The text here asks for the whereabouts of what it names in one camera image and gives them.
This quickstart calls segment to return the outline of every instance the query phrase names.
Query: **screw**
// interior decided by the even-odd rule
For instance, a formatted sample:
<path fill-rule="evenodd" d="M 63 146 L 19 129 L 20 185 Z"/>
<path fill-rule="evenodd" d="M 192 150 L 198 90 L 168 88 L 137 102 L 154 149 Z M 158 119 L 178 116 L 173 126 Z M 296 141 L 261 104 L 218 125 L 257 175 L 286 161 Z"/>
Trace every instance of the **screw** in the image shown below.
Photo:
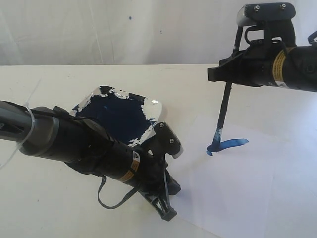
<path fill-rule="evenodd" d="M 258 12 L 259 9 L 260 9 L 260 6 L 259 6 L 259 5 L 256 5 L 256 6 L 253 8 L 253 10 L 254 10 L 255 12 Z"/>

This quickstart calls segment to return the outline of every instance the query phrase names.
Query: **paint palette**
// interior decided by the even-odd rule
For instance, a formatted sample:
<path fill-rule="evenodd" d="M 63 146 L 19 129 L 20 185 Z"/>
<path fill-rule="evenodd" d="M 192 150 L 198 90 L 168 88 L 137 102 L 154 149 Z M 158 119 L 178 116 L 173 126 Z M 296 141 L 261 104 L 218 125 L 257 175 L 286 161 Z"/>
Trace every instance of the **paint palette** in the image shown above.
<path fill-rule="evenodd" d="M 109 86 L 95 89 L 70 112 L 96 119 L 115 139 L 134 147 L 149 138 L 162 103 Z"/>

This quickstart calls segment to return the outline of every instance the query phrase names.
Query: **yellow label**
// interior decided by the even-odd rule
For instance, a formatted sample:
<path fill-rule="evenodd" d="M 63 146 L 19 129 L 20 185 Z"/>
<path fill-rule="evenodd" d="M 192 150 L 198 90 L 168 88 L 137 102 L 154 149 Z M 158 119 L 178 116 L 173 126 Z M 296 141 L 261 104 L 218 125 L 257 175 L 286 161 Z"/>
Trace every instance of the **yellow label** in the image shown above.
<path fill-rule="evenodd" d="M 140 164 L 140 155 L 137 152 L 133 151 L 133 161 L 131 164 L 131 169 L 134 172 L 137 172 L 137 170 L 139 168 L 139 164 Z M 128 170 L 128 172 L 124 176 L 119 178 L 118 180 L 120 182 L 128 182 L 130 179 L 132 179 L 133 176 L 134 176 L 134 173 L 132 171 Z"/>
<path fill-rule="evenodd" d="M 295 47 L 287 48 L 287 52 L 290 52 L 294 48 Z M 288 88 L 283 78 L 283 65 L 285 63 L 285 60 L 286 60 L 286 55 L 284 53 L 284 50 L 281 50 L 280 53 L 278 53 L 277 57 L 275 58 L 274 65 L 273 65 L 274 80 L 276 84 L 282 88 Z"/>

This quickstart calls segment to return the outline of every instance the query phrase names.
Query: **white wall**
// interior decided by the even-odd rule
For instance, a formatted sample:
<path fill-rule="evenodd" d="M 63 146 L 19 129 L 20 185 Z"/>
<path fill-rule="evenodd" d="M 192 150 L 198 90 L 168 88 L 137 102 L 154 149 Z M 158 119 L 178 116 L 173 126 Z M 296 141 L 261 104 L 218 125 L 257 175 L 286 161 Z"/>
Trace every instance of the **white wall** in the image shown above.
<path fill-rule="evenodd" d="M 0 0 L 0 65 L 215 63 L 232 50 L 237 12 L 255 2 Z M 317 1 L 289 2 L 305 45 Z"/>

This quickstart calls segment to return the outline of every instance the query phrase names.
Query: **white table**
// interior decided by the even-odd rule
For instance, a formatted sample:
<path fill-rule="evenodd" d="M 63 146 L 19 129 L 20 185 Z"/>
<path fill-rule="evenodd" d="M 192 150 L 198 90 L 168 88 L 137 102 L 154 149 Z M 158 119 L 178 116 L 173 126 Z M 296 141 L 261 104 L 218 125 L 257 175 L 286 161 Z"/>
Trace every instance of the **white table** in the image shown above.
<path fill-rule="evenodd" d="M 30 106 L 70 110 L 100 85 L 144 95 L 163 103 L 166 122 L 184 141 L 199 114 L 217 117 L 224 83 L 207 81 L 210 65 L 9 66 L 0 67 L 0 99 L 23 104 L 39 79 Z M 233 87 L 227 121 L 302 143 L 316 152 L 317 94 L 278 88 Z M 0 150 L 7 154 L 7 143 Z M 177 160 L 168 159 L 170 166 Z M 316 237 L 317 159 L 276 165 L 266 234 L 270 238 Z M 179 217 L 162 221 L 139 195 L 109 211 L 97 202 L 100 178 L 65 164 L 17 153 L 0 171 L 0 236 L 19 238 L 214 238 Z M 130 188 L 109 180 L 102 196 L 114 204 Z"/>

